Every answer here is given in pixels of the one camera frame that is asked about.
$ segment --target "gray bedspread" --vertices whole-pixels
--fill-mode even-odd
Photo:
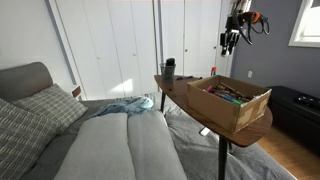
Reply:
[[[160,109],[161,93],[151,93],[145,96],[153,100],[154,110]],[[89,107],[88,111],[61,136],[57,136],[51,141],[34,168],[22,179],[53,179],[82,123],[99,107],[115,101],[82,102]],[[166,98],[164,112],[187,178],[189,180],[217,179],[219,137],[212,132],[206,137],[200,136],[199,131],[203,126],[188,116],[169,98]],[[227,158],[226,179],[294,179],[257,144],[247,148],[233,146],[233,152],[228,153]]]

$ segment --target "open cardboard box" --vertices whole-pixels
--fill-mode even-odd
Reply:
[[[214,94],[203,91],[220,82],[254,97],[250,102],[237,105]],[[224,76],[213,76],[188,83],[188,106],[208,119],[214,121],[227,131],[236,133],[264,115],[271,89],[259,87]]]

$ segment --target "overbed table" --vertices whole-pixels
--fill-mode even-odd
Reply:
[[[161,111],[163,112],[166,96],[175,102],[182,110],[193,117],[196,121],[209,128],[219,135],[219,180],[225,179],[225,169],[227,163],[228,142],[240,147],[247,147],[261,139],[272,124],[272,114],[269,108],[265,115],[254,121],[236,134],[232,134],[218,124],[204,117],[202,114],[188,106],[187,83],[199,78],[186,78],[182,80],[173,80],[173,83],[163,83],[161,75],[154,76],[159,87],[162,89]]]

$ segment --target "wooden floor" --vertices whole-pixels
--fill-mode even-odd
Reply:
[[[320,179],[320,155],[304,148],[279,129],[272,127],[258,144],[297,179]]]

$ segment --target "plaid pillow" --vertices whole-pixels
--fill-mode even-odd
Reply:
[[[66,130],[88,109],[63,91],[57,84],[33,96],[12,103],[22,109],[57,121],[60,124],[59,133]]]
[[[0,179],[19,179],[58,129],[55,121],[0,99]]]

